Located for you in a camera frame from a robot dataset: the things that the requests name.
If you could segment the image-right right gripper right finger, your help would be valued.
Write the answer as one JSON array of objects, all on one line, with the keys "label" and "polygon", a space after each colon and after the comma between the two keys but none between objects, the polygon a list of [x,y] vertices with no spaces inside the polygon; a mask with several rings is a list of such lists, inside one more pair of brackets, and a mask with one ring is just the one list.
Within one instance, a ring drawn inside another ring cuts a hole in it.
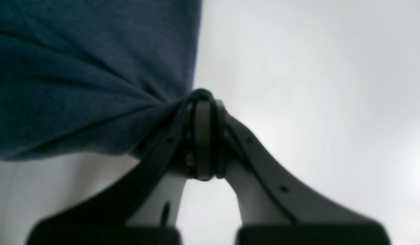
[{"label": "image-right right gripper right finger", "polygon": [[235,191],[237,245],[389,245],[377,221],[319,194],[287,171],[255,135],[212,102],[212,173]]}]

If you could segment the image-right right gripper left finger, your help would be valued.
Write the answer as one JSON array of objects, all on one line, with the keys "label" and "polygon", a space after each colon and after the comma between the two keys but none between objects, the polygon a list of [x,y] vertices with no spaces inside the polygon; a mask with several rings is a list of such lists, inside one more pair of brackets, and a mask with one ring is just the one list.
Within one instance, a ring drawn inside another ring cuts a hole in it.
[{"label": "image-right right gripper left finger", "polygon": [[47,218],[28,245],[179,245],[175,229],[187,179],[212,178],[212,101],[187,104],[182,121],[116,183]]}]

